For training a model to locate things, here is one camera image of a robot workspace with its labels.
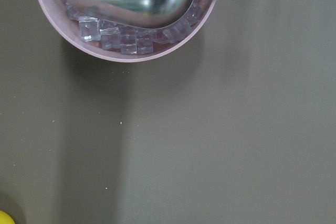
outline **pink bowl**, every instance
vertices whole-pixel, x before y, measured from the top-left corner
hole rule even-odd
[[[66,7],[62,0],[38,0],[43,12],[47,16],[49,22],[53,27],[71,44],[80,50],[110,61],[116,62],[140,62],[146,60],[156,59],[158,57],[167,55],[180,46],[187,43],[204,25],[205,21],[209,17],[216,0],[200,0],[199,5],[205,11],[205,14],[201,21],[193,27],[192,33],[184,40],[175,44],[159,45],[154,48],[154,53],[147,55],[123,55],[120,52],[105,51],[101,49],[97,42],[82,42],[79,36],[79,27],[76,22],[70,20],[66,13]]]

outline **gray surface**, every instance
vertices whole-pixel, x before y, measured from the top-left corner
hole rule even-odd
[[[18,224],[335,223],[336,0],[218,0],[183,48],[128,65],[65,42],[36,0],[0,4]]]

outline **lemon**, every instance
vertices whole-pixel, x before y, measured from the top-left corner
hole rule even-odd
[[[15,222],[8,214],[0,210],[0,224],[15,224]]]

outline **pink rim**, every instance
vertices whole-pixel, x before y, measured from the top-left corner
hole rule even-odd
[[[95,45],[94,43],[82,42],[78,36],[79,28],[76,22],[70,20],[66,15],[66,8],[62,0],[38,0],[40,6],[48,18],[49,22],[53,25],[56,31],[58,31],[64,39],[70,42],[78,49],[95,56],[100,59],[115,61],[115,62],[141,62],[156,59],[165,56],[177,48],[180,48],[187,43],[204,25],[208,19],[216,0],[201,0],[201,4],[207,8],[207,11],[202,18],[201,22],[194,27],[192,33],[181,42],[174,45],[162,45],[160,48],[152,54],[148,55],[123,55],[119,52],[105,51]]]

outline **yellow object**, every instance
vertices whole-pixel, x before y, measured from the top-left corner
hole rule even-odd
[[[15,224],[11,216],[0,210],[0,224]]]

